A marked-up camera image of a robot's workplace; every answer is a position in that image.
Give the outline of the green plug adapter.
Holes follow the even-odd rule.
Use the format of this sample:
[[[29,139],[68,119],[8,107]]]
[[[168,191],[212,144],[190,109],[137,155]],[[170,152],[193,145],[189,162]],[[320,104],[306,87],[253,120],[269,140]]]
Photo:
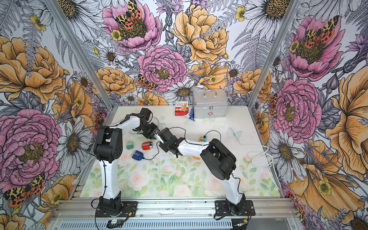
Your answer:
[[[134,142],[133,142],[133,141],[128,141],[128,142],[126,143],[126,148],[127,148],[128,150],[133,149],[133,148],[134,148]]]

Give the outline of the white power strip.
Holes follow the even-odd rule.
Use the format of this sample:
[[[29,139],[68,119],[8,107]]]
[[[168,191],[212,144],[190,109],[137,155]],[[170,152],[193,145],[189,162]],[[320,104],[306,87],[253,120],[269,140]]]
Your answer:
[[[164,143],[163,139],[161,138],[161,136],[159,135],[161,131],[158,128],[155,128],[153,131],[153,134],[155,136],[155,138],[160,142],[160,143]]]

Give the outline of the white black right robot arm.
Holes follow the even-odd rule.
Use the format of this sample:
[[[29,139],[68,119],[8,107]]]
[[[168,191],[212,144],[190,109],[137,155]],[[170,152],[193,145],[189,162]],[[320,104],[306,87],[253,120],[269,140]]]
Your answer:
[[[231,214],[240,215],[245,208],[245,195],[239,191],[240,180],[233,176],[236,157],[218,139],[210,142],[194,142],[177,138],[170,129],[153,132],[164,152],[175,156],[191,156],[201,159],[209,171],[224,184],[226,202]]]

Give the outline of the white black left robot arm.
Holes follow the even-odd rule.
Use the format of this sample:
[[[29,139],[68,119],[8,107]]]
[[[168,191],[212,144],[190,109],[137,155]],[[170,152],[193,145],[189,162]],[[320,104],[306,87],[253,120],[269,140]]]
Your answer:
[[[118,159],[123,152],[123,137],[130,131],[137,131],[148,140],[156,139],[158,126],[151,122],[152,112],[143,108],[138,114],[126,115],[114,126],[98,129],[94,155],[102,172],[102,192],[96,208],[96,217],[116,217],[123,213],[121,191],[118,186]]]

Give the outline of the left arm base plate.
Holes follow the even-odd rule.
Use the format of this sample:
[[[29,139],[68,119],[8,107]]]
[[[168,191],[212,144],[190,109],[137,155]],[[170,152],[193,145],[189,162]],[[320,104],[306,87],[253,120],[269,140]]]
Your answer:
[[[136,201],[113,201],[105,200],[99,202],[96,210],[97,218],[109,217],[134,217],[136,215],[138,203]]]

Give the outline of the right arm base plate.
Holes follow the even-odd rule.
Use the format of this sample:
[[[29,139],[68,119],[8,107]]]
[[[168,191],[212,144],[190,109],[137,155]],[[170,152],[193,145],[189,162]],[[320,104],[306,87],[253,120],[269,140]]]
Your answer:
[[[240,203],[239,205],[234,205],[227,200],[216,200],[215,201],[215,216],[221,217],[223,215],[226,216],[245,216],[251,217],[255,216],[255,206],[251,200],[245,200],[244,203]]]

